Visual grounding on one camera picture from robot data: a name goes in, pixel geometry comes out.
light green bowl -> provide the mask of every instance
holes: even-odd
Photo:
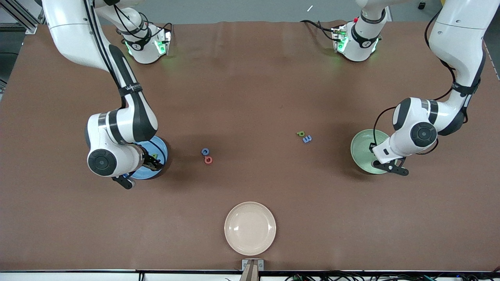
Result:
[[[383,131],[375,130],[377,144],[381,144],[389,136]],[[384,170],[377,169],[372,166],[373,161],[377,160],[375,155],[370,151],[370,143],[374,142],[374,130],[366,129],[357,133],[350,143],[350,155],[356,164],[364,171],[370,174],[384,174]]]

white plate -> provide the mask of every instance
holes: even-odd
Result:
[[[260,203],[244,202],[232,208],[225,218],[224,233],[236,252],[245,256],[262,254],[275,239],[275,217]]]

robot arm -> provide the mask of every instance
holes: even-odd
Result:
[[[163,167],[143,147],[134,144],[150,140],[157,132],[158,122],[123,53],[104,36],[92,3],[44,0],[43,9],[59,52],[74,63],[109,72],[116,83],[122,107],[88,119],[87,163],[95,174],[112,177],[130,189],[134,182],[124,174],[141,166],[153,171]]]
[[[456,69],[449,99],[440,102],[409,97],[398,104],[392,116],[395,133],[372,148],[379,161],[375,167],[394,172],[395,160],[420,153],[431,147],[438,135],[447,136],[461,128],[481,81],[483,36],[499,4],[500,0],[446,1],[432,28],[429,46]]]
[[[120,0],[114,5],[96,0],[96,13],[113,23],[125,38],[128,53],[141,64],[151,64],[169,50],[171,32],[145,21],[131,6],[143,0]]]
[[[387,22],[386,7],[408,0],[356,0],[361,14],[355,21],[340,26],[334,42],[335,50],[353,62],[362,62],[375,51],[380,31]]]

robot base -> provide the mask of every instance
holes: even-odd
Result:
[[[385,141],[389,136],[379,130],[375,130],[375,137],[378,143]],[[370,174],[384,174],[384,170],[373,167],[373,162],[377,160],[375,155],[370,151],[370,144],[374,142],[374,131],[372,129],[362,130],[357,133],[350,143],[350,154],[354,162],[363,171]]]
[[[152,24],[149,25],[151,29],[151,34],[155,35],[149,42],[144,46],[143,50],[139,50],[141,46],[135,44],[129,45],[125,42],[128,48],[128,53],[140,64],[147,65],[156,62],[161,56],[169,55],[170,41],[172,39],[172,32],[166,31],[165,29],[156,27]]]
[[[379,42],[379,39],[370,45],[370,47],[362,48],[360,44],[356,42],[351,34],[351,29],[354,26],[354,22],[350,21],[346,25],[340,26],[337,30],[332,30],[332,38],[339,39],[340,42],[333,41],[333,49],[335,52],[341,53],[344,57],[353,62],[362,62],[368,59],[368,57],[375,52],[375,47]]]
[[[167,144],[159,137],[153,136],[151,139],[151,142],[149,141],[141,141],[138,142],[138,145],[141,145],[143,148],[147,150],[149,155],[153,156],[155,159],[160,160],[162,164],[167,163],[167,160],[169,159],[169,153],[167,150]],[[158,171],[152,171],[146,167],[140,167],[133,173],[131,178],[136,179],[136,180],[147,180],[151,179],[152,177],[156,176],[161,170]]]

brown tabletop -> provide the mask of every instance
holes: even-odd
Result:
[[[171,56],[127,56],[171,165],[125,190],[86,164],[88,117],[120,105],[110,75],[65,59],[40,26],[0,103],[0,269],[238,268],[224,221],[256,201],[277,224],[258,256],[268,270],[492,270],[500,83],[489,60],[469,123],[409,157],[409,176],[366,174],[351,158],[351,139],[383,109],[450,87],[424,28],[389,22],[354,63],[303,23],[175,26]],[[114,29],[104,28],[125,52]],[[391,115],[378,127],[389,134]]]

